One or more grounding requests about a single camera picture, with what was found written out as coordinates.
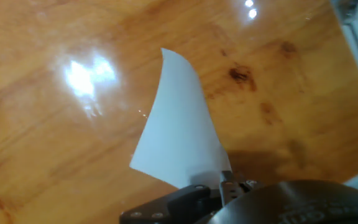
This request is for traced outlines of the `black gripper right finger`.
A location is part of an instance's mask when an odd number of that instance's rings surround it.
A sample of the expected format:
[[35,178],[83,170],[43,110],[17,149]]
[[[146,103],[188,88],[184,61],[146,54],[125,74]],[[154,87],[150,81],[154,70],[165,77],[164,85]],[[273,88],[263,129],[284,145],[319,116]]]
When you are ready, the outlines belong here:
[[237,186],[234,190],[231,190],[232,199],[238,198],[243,194],[262,187],[261,182],[252,179],[246,179],[240,172],[234,173],[234,180],[237,183]]

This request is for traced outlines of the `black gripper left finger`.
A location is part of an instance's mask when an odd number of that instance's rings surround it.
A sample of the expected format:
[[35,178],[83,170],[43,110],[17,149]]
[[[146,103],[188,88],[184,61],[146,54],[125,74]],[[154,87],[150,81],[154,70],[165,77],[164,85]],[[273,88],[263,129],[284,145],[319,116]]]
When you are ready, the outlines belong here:
[[120,224],[206,223],[222,209],[219,189],[192,184],[173,193],[139,205],[119,217]]

